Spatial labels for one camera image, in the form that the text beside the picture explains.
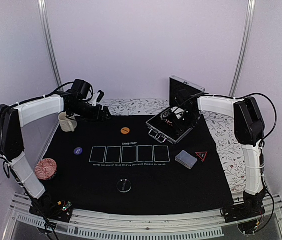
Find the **clear dealer button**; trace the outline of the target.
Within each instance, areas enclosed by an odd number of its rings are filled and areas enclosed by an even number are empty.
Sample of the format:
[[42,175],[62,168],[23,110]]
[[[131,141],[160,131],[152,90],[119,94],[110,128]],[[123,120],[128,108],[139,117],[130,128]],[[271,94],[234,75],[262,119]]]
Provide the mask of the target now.
[[132,183],[126,178],[120,179],[116,184],[116,188],[120,193],[128,193],[132,189]]

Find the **aluminium poker chip case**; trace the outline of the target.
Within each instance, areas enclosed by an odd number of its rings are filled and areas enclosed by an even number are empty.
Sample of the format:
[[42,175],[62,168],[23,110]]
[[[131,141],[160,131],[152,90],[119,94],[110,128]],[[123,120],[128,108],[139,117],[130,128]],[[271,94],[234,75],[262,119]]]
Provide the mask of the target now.
[[169,106],[146,122],[149,136],[159,143],[178,144],[201,118],[198,99],[205,88],[180,77],[169,78]]

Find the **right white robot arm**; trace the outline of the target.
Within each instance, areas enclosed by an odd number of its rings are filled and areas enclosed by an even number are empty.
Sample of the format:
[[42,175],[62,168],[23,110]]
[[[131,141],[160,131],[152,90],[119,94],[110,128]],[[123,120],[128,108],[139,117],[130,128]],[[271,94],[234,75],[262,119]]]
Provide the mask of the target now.
[[[268,134],[264,134],[265,122],[254,96],[261,96],[269,101],[274,111],[274,124]],[[255,92],[242,97],[208,94],[204,92],[190,96],[182,103],[172,107],[172,113],[185,117],[188,112],[212,112],[232,117],[234,135],[241,144],[245,160],[246,185],[244,192],[257,196],[266,190],[264,183],[265,139],[276,128],[278,114],[272,100],[263,93]]]

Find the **orange big blind button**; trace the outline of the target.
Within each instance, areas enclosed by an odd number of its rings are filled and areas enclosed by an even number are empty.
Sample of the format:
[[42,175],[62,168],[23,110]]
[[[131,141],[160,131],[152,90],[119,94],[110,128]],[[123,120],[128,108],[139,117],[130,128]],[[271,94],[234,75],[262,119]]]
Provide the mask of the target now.
[[123,128],[120,130],[120,132],[121,132],[122,134],[124,134],[124,135],[129,134],[130,131],[131,131],[131,130],[130,130],[128,127],[123,127]]

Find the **purple small blind button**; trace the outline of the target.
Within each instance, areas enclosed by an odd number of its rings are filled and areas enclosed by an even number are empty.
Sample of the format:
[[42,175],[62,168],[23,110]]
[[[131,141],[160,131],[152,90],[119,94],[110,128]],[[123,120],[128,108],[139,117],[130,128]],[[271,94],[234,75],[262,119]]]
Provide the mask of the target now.
[[81,155],[83,153],[83,149],[81,147],[77,147],[74,149],[73,153],[77,156]]

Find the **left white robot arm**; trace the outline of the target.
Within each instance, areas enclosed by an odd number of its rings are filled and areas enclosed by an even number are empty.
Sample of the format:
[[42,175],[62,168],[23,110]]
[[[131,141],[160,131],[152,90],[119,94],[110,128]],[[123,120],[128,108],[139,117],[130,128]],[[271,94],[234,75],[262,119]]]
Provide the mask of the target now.
[[51,93],[16,102],[0,105],[0,160],[7,176],[13,175],[16,182],[36,202],[36,209],[44,216],[55,213],[55,205],[41,198],[46,189],[30,166],[26,154],[23,128],[48,116],[67,113],[77,115],[88,121],[105,121],[111,114],[107,107],[100,104],[105,93],[94,92],[90,83],[76,79],[69,83],[67,91],[61,87]]

